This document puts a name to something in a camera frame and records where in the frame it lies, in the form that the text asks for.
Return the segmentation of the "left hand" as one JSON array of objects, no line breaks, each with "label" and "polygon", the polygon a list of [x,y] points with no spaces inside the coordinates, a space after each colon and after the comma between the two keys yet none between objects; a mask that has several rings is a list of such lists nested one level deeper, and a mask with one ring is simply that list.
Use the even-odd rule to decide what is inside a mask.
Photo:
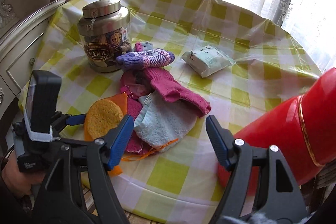
[{"label": "left hand", "polygon": [[7,188],[17,197],[30,195],[32,186],[41,184],[45,177],[45,174],[45,172],[20,172],[17,165],[17,157],[15,151],[10,154],[8,161],[1,173],[3,181],[5,182]]}]

